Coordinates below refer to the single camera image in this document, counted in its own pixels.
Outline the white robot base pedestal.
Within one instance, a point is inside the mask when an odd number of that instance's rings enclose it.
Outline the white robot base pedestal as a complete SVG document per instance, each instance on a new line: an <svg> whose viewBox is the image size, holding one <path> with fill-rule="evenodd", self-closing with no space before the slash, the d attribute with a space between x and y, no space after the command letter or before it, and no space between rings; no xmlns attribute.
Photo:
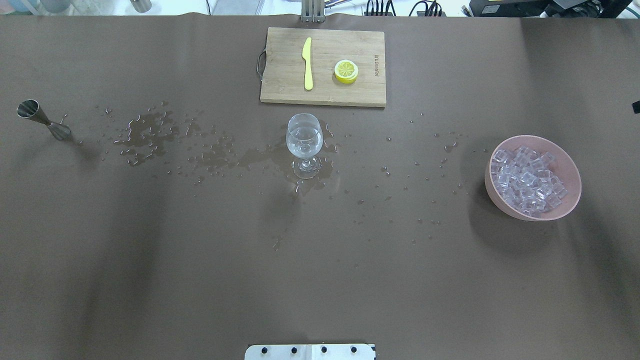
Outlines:
<svg viewBox="0 0 640 360"><path fill-rule="evenodd" d="M247 347L245 360L377 360L374 344L254 344Z"/></svg>

